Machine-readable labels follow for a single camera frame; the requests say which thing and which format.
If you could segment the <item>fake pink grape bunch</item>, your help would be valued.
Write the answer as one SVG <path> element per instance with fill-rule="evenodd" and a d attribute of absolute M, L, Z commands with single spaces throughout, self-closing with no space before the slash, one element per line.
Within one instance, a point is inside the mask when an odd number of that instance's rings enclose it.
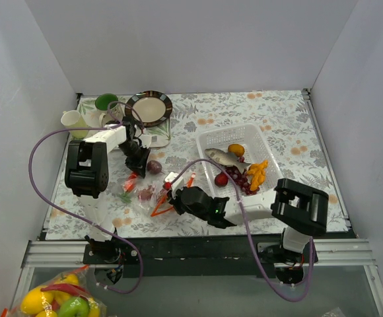
<path fill-rule="evenodd" d="M 149 201 L 152 198 L 154 191 L 154 186 L 148 186 L 147 188 L 139 190 L 137 197 L 140 201 Z"/>

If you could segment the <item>fake orange carrot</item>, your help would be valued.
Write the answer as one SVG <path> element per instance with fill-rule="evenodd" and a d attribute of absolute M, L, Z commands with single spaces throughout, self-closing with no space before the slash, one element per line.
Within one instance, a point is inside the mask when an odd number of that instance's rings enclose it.
<path fill-rule="evenodd" d="M 128 204 L 131 202 L 131 197 L 135 189 L 137 178 L 138 178 L 138 175 L 132 172 L 130 176 L 127 178 L 127 180 L 123 183 L 122 192 L 118 196 L 123 203 Z"/>

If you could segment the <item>fake red apple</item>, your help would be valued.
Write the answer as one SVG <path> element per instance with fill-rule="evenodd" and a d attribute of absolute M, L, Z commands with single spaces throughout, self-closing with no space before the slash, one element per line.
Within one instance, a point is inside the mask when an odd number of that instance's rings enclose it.
<path fill-rule="evenodd" d="M 224 173 L 215 176 L 214 183 L 217 187 L 225 187 L 228 184 L 228 177 Z"/>

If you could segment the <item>clear zip top bag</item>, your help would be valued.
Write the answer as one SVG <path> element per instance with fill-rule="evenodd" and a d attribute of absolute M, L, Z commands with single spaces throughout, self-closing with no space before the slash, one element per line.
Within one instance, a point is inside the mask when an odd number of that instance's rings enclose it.
<path fill-rule="evenodd" d="M 123 182 L 117 197 L 125 205 L 147 212 L 150 217 L 157 217 L 174 210 L 168 203 L 167 190 L 162 175 L 153 178 L 140 178 L 132 172 Z"/>

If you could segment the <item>white plastic basket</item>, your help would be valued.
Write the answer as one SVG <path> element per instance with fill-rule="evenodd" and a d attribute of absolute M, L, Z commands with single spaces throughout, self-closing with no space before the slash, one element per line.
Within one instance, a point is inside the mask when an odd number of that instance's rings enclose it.
<path fill-rule="evenodd" d="M 197 150 L 199 157 L 210 158 L 206 155 L 205 150 L 216 149 L 224 153 L 230 152 L 228 147 L 237 144 L 244 148 L 244 153 L 232 155 L 233 162 L 242 162 L 249 164 L 244 167 L 238 167 L 242 175 L 245 176 L 251 164 L 260 164 L 265 162 L 267 167 L 263 169 L 265 172 L 265 180 L 259 185 L 259 190 L 255 194 L 245 194 L 242 190 L 241 202 L 244 210 L 250 220 L 266 219 L 271 216 L 271 204 L 275 200 L 274 187 L 277 181 L 283 177 L 279 165 L 269 148 L 266 138 L 263 136 L 259 127 L 252 123 L 242 123 L 230 125 L 226 127 L 218 127 L 212 130 L 201 132 L 196 137 Z M 237 216 L 241 221 L 241 210 L 236 200 L 236 192 L 231 181 L 224 187 L 215 185 L 215 177 L 220 170 L 208 162 L 203 162 L 204 171 L 209 184 L 210 192 L 213 197 L 229 197 L 225 207 L 226 218 L 232 220 L 233 216 Z M 235 172 L 238 172 L 235 166 L 231 166 Z"/>

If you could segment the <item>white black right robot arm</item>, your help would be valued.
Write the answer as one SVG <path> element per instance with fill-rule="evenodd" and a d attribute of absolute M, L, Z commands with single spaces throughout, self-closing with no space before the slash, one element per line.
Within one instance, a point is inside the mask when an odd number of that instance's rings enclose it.
<path fill-rule="evenodd" d="M 201 188 L 188 188 L 178 180 L 168 191 L 168 202 L 177 214 L 189 213 L 218 229 L 261 219 L 280 220 L 286 227 L 273 253 L 290 263 L 302 256 L 311 238 L 323 236 L 327 229 L 328 195 L 287 178 L 266 192 L 239 200 L 211 197 Z"/>

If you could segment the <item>fake brown kiwi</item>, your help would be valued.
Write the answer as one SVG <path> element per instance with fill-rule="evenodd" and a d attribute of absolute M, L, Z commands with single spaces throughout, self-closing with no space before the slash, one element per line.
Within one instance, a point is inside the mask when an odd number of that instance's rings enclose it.
<path fill-rule="evenodd" d="M 242 145 L 235 143 L 228 146 L 228 152 L 235 154 L 237 157 L 242 157 L 245 149 Z"/>

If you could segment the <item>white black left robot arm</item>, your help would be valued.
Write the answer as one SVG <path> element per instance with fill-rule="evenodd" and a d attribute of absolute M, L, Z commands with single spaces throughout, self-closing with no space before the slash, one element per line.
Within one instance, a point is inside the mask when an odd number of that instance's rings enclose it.
<path fill-rule="evenodd" d="M 65 168 L 65 185 L 72 189 L 85 208 L 86 220 L 92 223 L 85 236 L 91 252 L 106 264 L 116 263 L 122 255 L 112 235 L 115 226 L 106 201 L 110 173 L 108 153 L 115 148 L 126 156 L 125 165 L 136 176 L 145 177 L 151 138 L 142 136 L 140 123 L 124 117 L 121 125 L 109 124 L 106 129 L 82 141 L 69 143 Z"/>

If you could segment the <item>fake red grapes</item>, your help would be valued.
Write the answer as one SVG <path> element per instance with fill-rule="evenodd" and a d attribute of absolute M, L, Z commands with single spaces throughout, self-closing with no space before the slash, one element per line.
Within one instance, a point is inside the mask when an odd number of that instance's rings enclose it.
<path fill-rule="evenodd" d="M 260 189 L 251 190 L 251 183 L 245 172 L 240 172 L 235 166 L 225 168 L 226 173 L 234 180 L 234 183 L 240 188 L 244 195 L 255 195 Z"/>

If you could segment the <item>fake orange segments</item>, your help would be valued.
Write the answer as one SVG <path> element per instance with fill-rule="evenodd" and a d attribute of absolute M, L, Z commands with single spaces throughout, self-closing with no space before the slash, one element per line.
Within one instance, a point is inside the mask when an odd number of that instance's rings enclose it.
<path fill-rule="evenodd" d="M 251 164 L 247 175 L 251 176 L 250 191 L 255 192 L 265 182 L 266 179 L 266 168 L 268 167 L 268 160 L 264 160 L 261 163 Z"/>

